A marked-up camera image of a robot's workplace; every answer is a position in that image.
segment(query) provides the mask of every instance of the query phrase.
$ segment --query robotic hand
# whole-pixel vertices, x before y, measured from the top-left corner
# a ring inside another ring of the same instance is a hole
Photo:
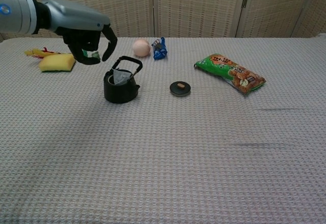
[[[108,39],[103,61],[117,45],[110,19],[84,5],[67,0],[0,0],[0,33],[37,34],[39,29],[63,36],[74,58],[85,65],[100,63],[85,57],[83,49],[96,51],[101,32]]]

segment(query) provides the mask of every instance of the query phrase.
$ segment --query gray cloth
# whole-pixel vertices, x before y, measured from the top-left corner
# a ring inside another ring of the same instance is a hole
[[[70,73],[23,53],[61,39],[0,44],[0,223],[326,223],[325,36],[166,38],[137,98],[111,104],[103,77],[134,40]],[[243,96],[194,69],[215,52],[267,83]]]

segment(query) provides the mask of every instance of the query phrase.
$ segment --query snack bag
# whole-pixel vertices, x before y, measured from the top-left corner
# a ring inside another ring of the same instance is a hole
[[[261,87],[266,80],[227,57],[215,53],[195,63],[199,68],[221,76],[224,80],[244,94]]]
[[[153,57],[155,60],[164,59],[167,56],[167,47],[165,46],[165,38],[161,37],[160,39],[156,39],[152,43],[153,47]]]

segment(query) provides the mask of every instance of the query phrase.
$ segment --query black kettle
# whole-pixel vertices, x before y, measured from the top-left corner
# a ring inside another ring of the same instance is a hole
[[[119,63],[122,60],[128,60],[138,64],[138,68],[136,69],[135,73],[131,73],[128,70],[118,69],[119,71],[128,72],[131,74],[130,78],[127,82],[123,84],[116,85],[114,83],[114,69],[116,69]],[[134,80],[134,76],[142,69],[143,64],[140,60],[128,57],[128,56],[121,56],[115,64],[112,66],[111,70],[108,71],[104,76],[104,96],[105,99],[111,103],[126,103],[134,99],[138,95],[139,85],[136,84]]]

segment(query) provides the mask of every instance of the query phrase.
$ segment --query door hinge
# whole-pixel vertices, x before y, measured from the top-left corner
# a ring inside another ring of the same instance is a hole
[[[242,5],[241,7],[242,8],[245,8],[247,6],[247,0],[242,0]]]

